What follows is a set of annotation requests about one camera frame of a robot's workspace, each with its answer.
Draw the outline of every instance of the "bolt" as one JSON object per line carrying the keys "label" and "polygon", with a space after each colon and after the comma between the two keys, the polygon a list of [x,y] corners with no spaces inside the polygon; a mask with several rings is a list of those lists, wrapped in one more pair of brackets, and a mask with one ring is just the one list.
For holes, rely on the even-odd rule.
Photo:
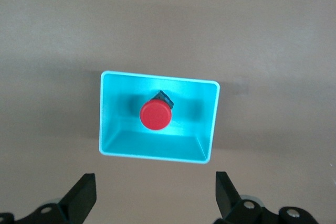
{"label": "bolt", "polygon": [[41,214],[46,214],[46,213],[50,212],[51,210],[52,210],[51,207],[45,207],[41,210]]}
{"label": "bolt", "polygon": [[254,204],[251,201],[244,202],[244,207],[248,209],[254,209]]}
{"label": "bolt", "polygon": [[293,218],[299,218],[300,217],[300,214],[299,212],[297,212],[296,210],[294,209],[288,209],[287,210],[287,214]]}

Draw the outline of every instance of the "open box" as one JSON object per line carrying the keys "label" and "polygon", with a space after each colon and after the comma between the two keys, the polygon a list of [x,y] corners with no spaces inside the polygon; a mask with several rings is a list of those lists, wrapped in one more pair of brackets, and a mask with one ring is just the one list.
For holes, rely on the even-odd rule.
{"label": "open box", "polygon": [[[174,102],[172,119],[164,129],[150,130],[139,113],[160,90]],[[100,92],[102,154],[201,164],[210,160],[217,82],[105,71]]]}

